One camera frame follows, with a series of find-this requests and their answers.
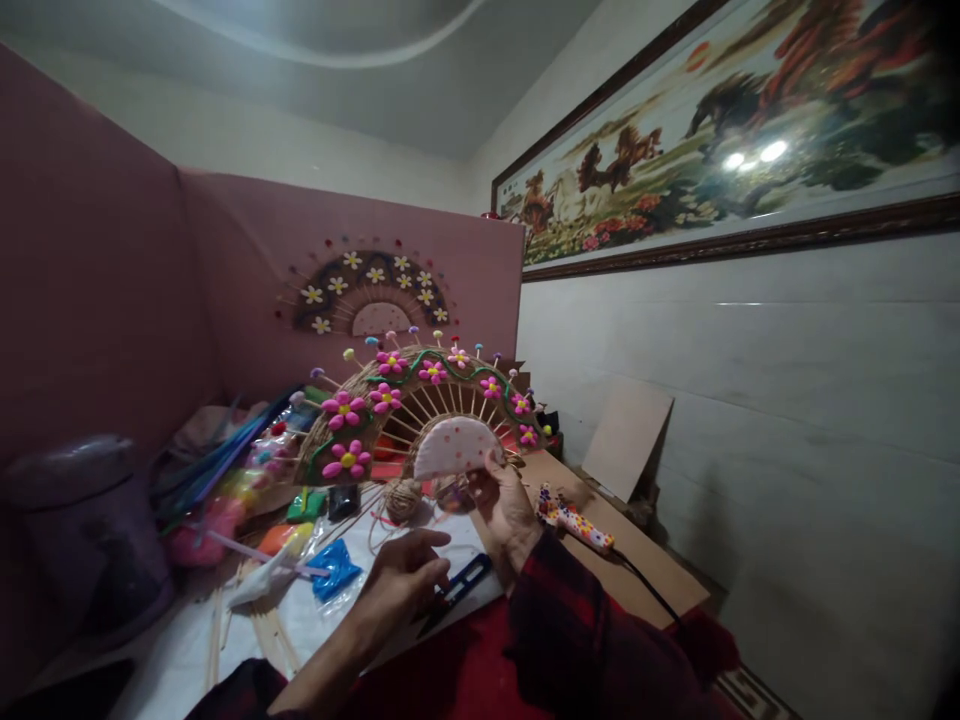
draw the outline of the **white table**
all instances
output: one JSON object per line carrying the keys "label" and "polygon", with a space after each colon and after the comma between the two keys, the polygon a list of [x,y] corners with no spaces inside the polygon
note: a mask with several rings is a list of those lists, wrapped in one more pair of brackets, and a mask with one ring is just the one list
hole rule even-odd
{"label": "white table", "polygon": [[[433,514],[434,519],[428,527],[450,533],[452,537],[450,545],[437,549],[438,554],[450,560],[452,577],[478,553],[484,552],[483,544],[469,516],[443,516],[436,509]],[[326,641],[352,607],[374,560],[368,544],[371,525],[374,526],[372,542],[374,549],[377,549],[377,542],[386,536],[387,530],[374,521],[369,511],[343,535],[351,561],[363,568],[364,573],[354,580],[350,587],[352,592],[342,602],[332,601],[328,606],[321,607],[313,596],[310,582],[302,578],[293,580],[283,596],[277,611],[301,663],[305,663]],[[181,720],[204,694],[214,615],[211,590],[215,582],[213,571],[195,573],[173,607],[145,633],[122,648],[98,656],[77,651],[64,653],[46,668],[32,689],[51,685],[115,660],[133,658],[137,663],[136,673],[114,706],[110,720]],[[224,590],[224,603],[229,593],[229,588]],[[489,574],[427,637],[502,594],[503,589],[495,575]],[[416,634],[420,625],[418,623],[401,629],[373,666],[419,642]],[[220,680],[251,657],[262,657],[253,624],[248,617],[237,613],[230,623],[226,647],[220,653]]]}

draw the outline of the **wooden board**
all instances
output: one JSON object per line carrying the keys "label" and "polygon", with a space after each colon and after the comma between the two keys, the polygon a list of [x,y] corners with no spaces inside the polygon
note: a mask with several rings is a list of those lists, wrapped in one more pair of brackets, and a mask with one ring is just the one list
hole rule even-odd
{"label": "wooden board", "polygon": [[614,376],[583,469],[629,502],[672,406],[673,398],[659,388]]}
{"label": "wooden board", "polygon": [[[643,572],[677,614],[683,616],[684,613],[710,597],[710,593],[690,573],[674,562],[666,552],[614,509],[610,503],[594,494],[580,478],[549,453],[543,451],[532,453],[525,455],[524,460],[527,466],[521,472],[523,482],[529,485],[527,492],[531,503],[536,501],[540,484],[544,482],[550,483],[554,491],[562,490],[567,497],[579,499],[577,509],[597,528],[614,536],[614,546]],[[473,513],[473,519],[487,552],[494,559],[501,583],[504,587],[508,587],[512,571],[505,568],[504,563],[499,561],[500,548],[490,537],[483,520],[476,512]],[[604,590],[624,610],[660,629],[670,625],[670,616],[667,615],[666,610],[629,570],[600,557],[573,537],[565,537],[563,544],[574,557],[597,576]]]}

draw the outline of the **red sleeve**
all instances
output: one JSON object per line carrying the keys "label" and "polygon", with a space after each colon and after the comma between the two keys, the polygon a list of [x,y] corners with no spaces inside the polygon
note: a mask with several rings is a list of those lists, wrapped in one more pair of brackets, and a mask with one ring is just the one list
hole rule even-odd
{"label": "red sleeve", "polygon": [[718,716],[674,641],[612,603],[550,533],[517,581],[510,627],[508,652],[527,702],[562,716]]}
{"label": "red sleeve", "polygon": [[267,708],[287,685],[266,660],[244,660],[213,690],[203,696],[186,720],[306,720],[300,712],[267,715]]}

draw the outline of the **pink wall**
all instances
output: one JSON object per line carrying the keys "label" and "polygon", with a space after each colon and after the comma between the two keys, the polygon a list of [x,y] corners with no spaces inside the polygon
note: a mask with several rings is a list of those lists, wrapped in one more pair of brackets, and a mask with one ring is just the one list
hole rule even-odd
{"label": "pink wall", "polygon": [[[202,238],[203,284],[228,394],[269,399],[306,381],[316,365],[345,379],[357,369],[343,360],[347,347],[364,361],[372,357],[363,338],[293,331],[274,317],[278,308],[290,310],[276,302],[283,282],[304,283],[291,277],[290,265],[310,274],[317,263],[307,253],[333,259],[326,238],[337,253],[395,252],[400,238],[404,254],[419,251],[421,264],[432,259],[435,277],[443,272],[450,285],[445,292],[457,303],[451,312],[460,325],[442,328],[446,338],[460,335],[471,351],[480,342],[488,355],[514,357],[519,226],[230,175],[184,172],[183,188],[190,222]],[[373,237],[382,238],[380,244]],[[286,295],[295,293],[288,289]],[[433,342],[430,332],[424,329],[421,339]]]}
{"label": "pink wall", "polygon": [[[176,169],[0,46],[0,469],[101,431],[144,454],[221,384]],[[0,518],[0,702],[56,647]]]}

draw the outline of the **decorative fan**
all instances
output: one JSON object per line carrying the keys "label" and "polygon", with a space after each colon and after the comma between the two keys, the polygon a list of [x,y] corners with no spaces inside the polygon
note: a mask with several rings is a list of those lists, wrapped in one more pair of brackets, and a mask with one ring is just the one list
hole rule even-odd
{"label": "decorative fan", "polygon": [[470,355],[459,347],[457,336],[446,349],[440,330],[433,333],[436,347],[420,344],[418,333],[418,327],[411,327],[414,342],[403,347],[397,333],[388,331],[386,338],[396,350],[367,338],[375,358],[366,364],[354,350],[345,351],[344,359],[360,371],[342,385],[314,368],[311,377],[336,390],[323,403],[313,403],[303,393],[291,397],[294,405],[320,410],[301,443],[295,484],[392,478],[423,483],[481,468],[491,449],[502,462],[543,447],[533,391],[514,387],[515,369],[506,376],[497,369],[500,353],[489,364],[481,358],[482,345]]}
{"label": "decorative fan", "polygon": [[[333,241],[326,243],[332,252]],[[294,308],[292,329],[365,337],[405,330],[411,325],[459,324],[451,319],[451,307],[442,289],[449,290],[443,272],[435,271],[429,259],[421,265],[418,252],[408,257],[402,241],[395,243],[395,253],[347,249],[334,252],[327,261],[311,254],[319,267],[310,275],[291,266],[290,272],[304,282],[302,286],[287,283],[297,293],[295,300],[283,296],[277,300]]]}

